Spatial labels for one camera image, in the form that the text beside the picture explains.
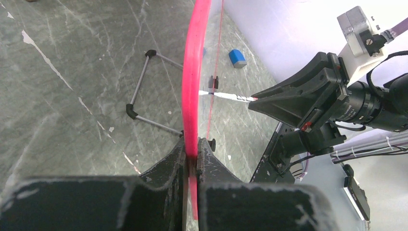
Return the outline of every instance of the purple cable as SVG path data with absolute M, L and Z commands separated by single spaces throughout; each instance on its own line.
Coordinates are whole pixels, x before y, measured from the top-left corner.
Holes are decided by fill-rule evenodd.
M 408 18 L 398 23 L 396 26 L 390 29 L 391 35 L 396 38 L 400 34 L 408 30 Z
M 300 176 L 298 176 L 297 178 L 301 180 L 301 178 L 307 174 L 308 168 L 309 168 L 309 159 L 306 160 L 305 169 L 303 170 L 302 174 L 300 174 Z

